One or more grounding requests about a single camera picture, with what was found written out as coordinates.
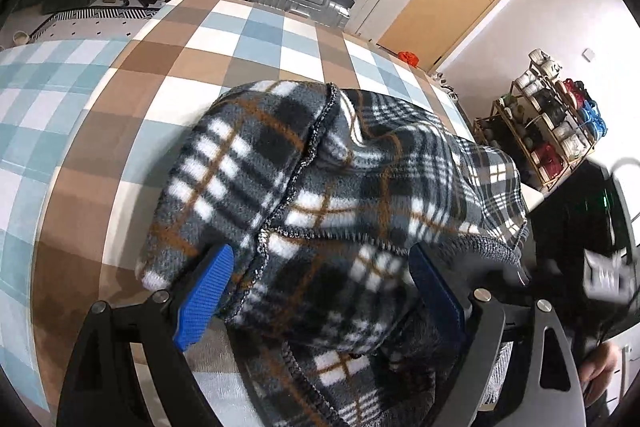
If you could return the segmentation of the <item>person's right hand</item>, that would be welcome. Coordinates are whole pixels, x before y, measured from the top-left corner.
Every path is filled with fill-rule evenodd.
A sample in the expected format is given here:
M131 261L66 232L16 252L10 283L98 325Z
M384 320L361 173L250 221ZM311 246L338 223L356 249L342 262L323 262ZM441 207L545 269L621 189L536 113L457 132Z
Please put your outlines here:
M620 364L620 347L615 343L601 343L582 362L578 369L578 377L582 385L582 396L589 407L605 393L613 379L617 365Z

